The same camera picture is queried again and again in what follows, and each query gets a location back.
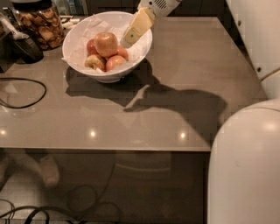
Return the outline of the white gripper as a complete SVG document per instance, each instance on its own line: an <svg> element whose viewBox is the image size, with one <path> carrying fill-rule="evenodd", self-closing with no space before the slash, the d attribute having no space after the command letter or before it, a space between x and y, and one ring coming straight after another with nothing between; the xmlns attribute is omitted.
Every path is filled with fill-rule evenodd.
<svg viewBox="0 0 280 224"><path fill-rule="evenodd" d="M182 0L140 0L138 11L122 35L121 45L132 47L153 25L156 18L167 17Z"/></svg>

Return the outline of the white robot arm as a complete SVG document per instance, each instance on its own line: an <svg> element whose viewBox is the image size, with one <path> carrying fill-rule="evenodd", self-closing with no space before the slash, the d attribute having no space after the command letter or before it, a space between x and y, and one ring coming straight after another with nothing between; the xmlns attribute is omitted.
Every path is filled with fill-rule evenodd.
<svg viewBox="0 0 280 224"><path fill-rule="evenodd" d="M267 101L213 141L206 224L280 224L280 0L226 0Z"/></svg>

